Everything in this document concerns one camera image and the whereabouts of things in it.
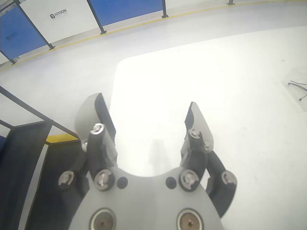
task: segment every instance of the yellow edge strip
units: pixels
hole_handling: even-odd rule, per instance
[[[93,38],[97,38],[97,37],[100,37],[100,36],[105,36],[105,35],[108,35],[108,34],[111,34],[111,33],[116,33],[116,32],[120,32],[120,31],[124,31],[124,30],[131,29],[131,28],[134,28],[134,27],[137,27],[137,26],[154,23],[154,22],[158,22],[158,21],[161,21],[161,20],[166,20],[166,19],[169,19],[169,18],[181,17],[181,16],[185,16],[185,15],[189,15],[189,14],[198,13],[198,12],[217,10],[217,9],[229,8],[229,7],[234,7],[234,6],[243,6],[243,5],[259,4],[259,3],[272,3],[272,2],[288,2],[288,1],[307,1],[307,0],[253,1],[253,2],[234,4],[234,5],[224,5],[224,6],[219,6],[219,7],[207,8],[207,9],[202,9],[202,10],[198,10],[198,11],[191,11],[191,12],[186,12],[186,13],[182,13],[182,14],[178,14],[178,15],[174,15],[174,16],[169,16],[169,17],[166,17],[166,18],[159,18],[159,19],[156,19],[156,20],[152,20],[152,21],[148,21],[148,22],[145,22],[145,23],[128,26],[128,27],[125,27],[125,28],[122,28],[122,29],[118,29],[118,30],[115,30],[115,31],[107,32],[107,33],[102,34],[102,35],[96,35],[96,36],[85,38],[85,39],[82,39],[82,40],[78,40],[78,41],[75,41],[75,42],[72,42],[72,43],[69,43],[69,44],[66,44],[66,45],[55,47],[52,50],[48,50],[48,51],[42,52],[40,54],[34,55],[32,57],[26,58],[24,60],[18,61],[16,64],[11,65],[11,66],[9,66],[7,68],[3,68],[0,71],[4,71],[4,70],[6,70],[8,68],[16,66],[16,65],[18,65],[18,64],[20,64],[22,62],[25,62],[26,60],[35,58],[37,56],[43,55],[43,54],[48,53],[48,52],[53,52],[53,51],[55,51],[57,49],[60,49],[60,48],[66,47],[66,46],[70,46],[70,45],[73,45],[73,44],[76,44],[76,43],[80,43],[80,42],[83,42],[83,41],[86,41],[86,40],[90,40],[90,39],[93,39]]]
[[[55,142],[63,142],[63,141],[71,141],[76,140],[74,136],[65,133],[65,134],[58,134],[58,135],[51,135],[47,137],[47,142],[49,143],[55,143]]]

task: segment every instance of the safety barrier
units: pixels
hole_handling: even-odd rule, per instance
[[[0,64],[58,40],[147,15],[146,20],[234,0],[13,0],[0,10]]]

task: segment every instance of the joyson logo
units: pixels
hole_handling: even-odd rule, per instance
[[[66,9],[58,11],[58,12],[55,12],[54,14],[50,14],[50,17],[52,19],[57,19],[59,17],[65,16],[65,15],[67,15],[67,10]]]

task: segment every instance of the white table surface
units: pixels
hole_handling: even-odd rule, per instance
[[[140,176],[179,166],[195,101],[238,179],[225,229],[307,229],[307,116],[285,86],[289,73],[306,69],[306,43],[307,27],[296,27],[123,60],[110,109],[118,166]]]

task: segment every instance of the cable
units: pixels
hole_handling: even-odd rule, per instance
[[[294,86],[296,86],[296,87],[299,87],[300,89],[302,89],[302,90],[304,90],[304,91],[307,91],[307,89],[305,89],[303,86],[300,86],[300,85],[297,85],[297,84],[294,84],[294,83],[290,83],[290,82],[288,82],[288,85],[294,85]]]
[[[296,87],[298,87],[298,88],[300,88],[300,89],[302,89],[302,90],[304,90],[304,91],[307,91],[307,89],[305,89],[303,86],[298,85],[298,84],[302,84],[302,85],[307,85],[307,84],[304,84],[304,83],[297,83],[297,82],[295,82],[295,83],[297,83],[297,84],[295,84],[295,83],[291,83],[291,82],[288,82],[288,85],[293,85],[293,86],[296,86]],[[307,95],[303,96],[302,98],[300,98],[300,99],[298,99],[298,100],[299,100],[299,101],[302,101],[302,99],[305,98],[306,96],[307,96]]]
[[[296,84],[301,84],[301,85],[306,85],[307,86],[307,84],[305,84],[305,83],[298,83],[298,82],[295,82],[295,81],[291,81],[291,82],[294,82],[294,83],[296,83]]]

